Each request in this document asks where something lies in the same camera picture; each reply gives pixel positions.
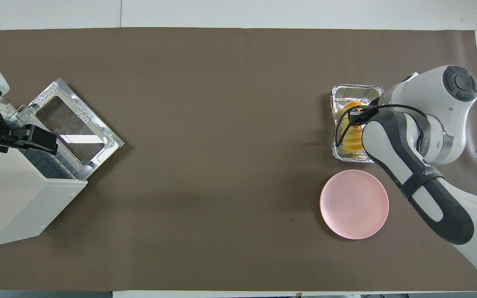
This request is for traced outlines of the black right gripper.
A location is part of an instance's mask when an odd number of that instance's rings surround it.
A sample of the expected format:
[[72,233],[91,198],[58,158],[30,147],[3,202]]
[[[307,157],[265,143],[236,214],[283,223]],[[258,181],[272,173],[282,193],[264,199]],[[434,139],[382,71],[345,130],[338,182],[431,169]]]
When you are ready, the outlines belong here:
[[350,125],[366,124],[371,118],[368,106],[356,106],[348,109],[348,120]]

